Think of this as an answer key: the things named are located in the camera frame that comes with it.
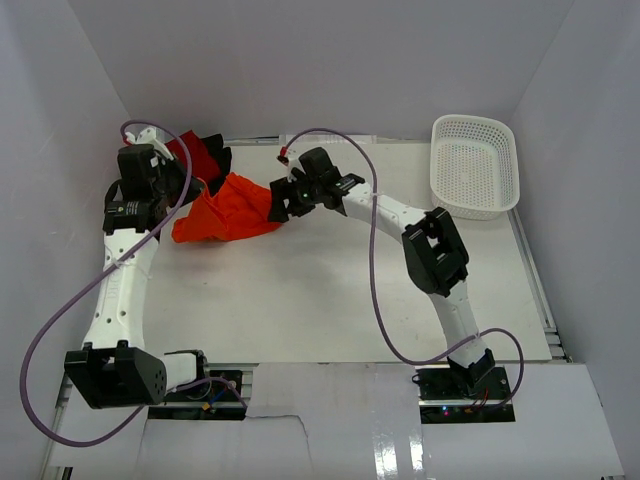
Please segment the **orange t shirt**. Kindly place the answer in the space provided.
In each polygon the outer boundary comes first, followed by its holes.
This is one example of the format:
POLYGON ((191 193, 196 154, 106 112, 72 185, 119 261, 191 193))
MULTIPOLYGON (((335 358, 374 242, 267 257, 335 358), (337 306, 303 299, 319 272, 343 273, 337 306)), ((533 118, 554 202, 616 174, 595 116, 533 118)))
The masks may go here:
POLYGON ((265 235, 282 226, 268 220, 271 206, 269 189, 230 173, 215 194, 206 189, 188 215, 174 222, 171 237, 176 243, 195 243, 265 235))

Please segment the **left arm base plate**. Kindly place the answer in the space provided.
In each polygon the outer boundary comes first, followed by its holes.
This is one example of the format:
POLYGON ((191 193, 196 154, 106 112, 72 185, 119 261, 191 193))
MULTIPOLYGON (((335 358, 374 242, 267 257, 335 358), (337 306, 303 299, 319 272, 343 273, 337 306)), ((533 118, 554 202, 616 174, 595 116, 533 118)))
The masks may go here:
MULTIPOLYGON (((253 368, 247 365, 208 365, 207 377, 225 379, 248 404, 251 397, 253 368)), ((172 393, 166 400, 148 410, 149 420, 180 421, 242 421, 246 408, 221 381, 200 385, 188 391, 172 393)))

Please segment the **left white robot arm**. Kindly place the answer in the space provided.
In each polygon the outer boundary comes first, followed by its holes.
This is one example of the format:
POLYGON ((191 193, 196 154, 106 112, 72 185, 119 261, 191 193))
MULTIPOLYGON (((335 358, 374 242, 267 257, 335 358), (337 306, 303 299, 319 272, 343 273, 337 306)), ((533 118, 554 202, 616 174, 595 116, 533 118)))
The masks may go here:
POLYGON ((83 345, 64 370, 93 409, 157 405, 179 388, 199 399, 211 387, 200 350, 156 357, 145 349, 143 315, 158 225, 171 207, 194 200, 203 183, 157 141, 121 148, 120 178, 105 197, 104 269, 94 317, 83 345))

